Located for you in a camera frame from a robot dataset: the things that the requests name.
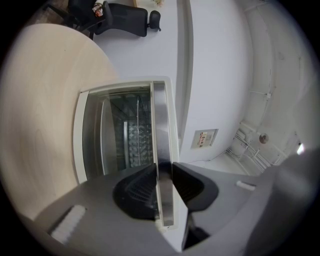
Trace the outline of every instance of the glass panel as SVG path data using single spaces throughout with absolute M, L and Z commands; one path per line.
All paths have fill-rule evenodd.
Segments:
M 88 180 L 153 163 L 150 87 L 89 94 L 82 149 Z

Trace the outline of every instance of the wall socket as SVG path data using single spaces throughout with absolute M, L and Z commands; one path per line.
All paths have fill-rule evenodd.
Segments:
M 191 145 L 191 149 L 202 149 L 211 147 L 217 136 L 218 129 L 196 130 Z

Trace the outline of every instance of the black chair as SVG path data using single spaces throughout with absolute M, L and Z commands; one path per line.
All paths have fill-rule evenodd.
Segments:
M 93 39 L 95 31 L 102 22 L 105 24 L 112 24 L 113 22 L 108 2 L 104 1 L 102 4 L 102 17 L 96 17 L 92 11 L 95 2 L 96 0 L 69 0 L 67 6 L 68 12 L 52 4 L 46 4 L 43 10 L 47 8 L 52 9 L 63 18 L 62 25 L 78 29 L 79 31 L 88 30 L 90 32 L 89 37 Z
M 149 27 L 150 27 L 150 29 L 161 31 L 160 18 L 161 18 L 161 15 L 160 15 L 160 13 L 158 11 L 153 10 L 150 13 L 150 18 L 149 18 Z
M 148 11 L 143 8 L 128 5 L 103 2 L 103 16 L 96 17 L 92 8 L 95 0 L 69 0 L 68 11 L 61 10 L 51 4 L 44 9 L 50 8 L 63 18 L 62 24 L 80 31 L 89 30 L 90 38 L 94 34 L 100 35 L 110 29 L 127 31 L 140 37 L 147 35 L 147 28 L 160 29 L 160 13 L 152 11 L 148 24 Z

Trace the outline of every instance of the white floor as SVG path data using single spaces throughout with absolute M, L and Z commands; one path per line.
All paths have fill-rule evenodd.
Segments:
M 219 172 L 247 175 L 245 171 L 241 168 L 241 166 L 227 153 L 221 154 L 213 160 L 195 161 L 189 162 L 188 164 Z

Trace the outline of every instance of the round table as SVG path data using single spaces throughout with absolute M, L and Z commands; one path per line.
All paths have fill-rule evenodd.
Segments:
M 81 89 L 116 79 L 88 37 L 56 24 L 25 27 L 0 78 L 0 169 L 15 208 L 34 219 L 78 181 L 73 122 Z

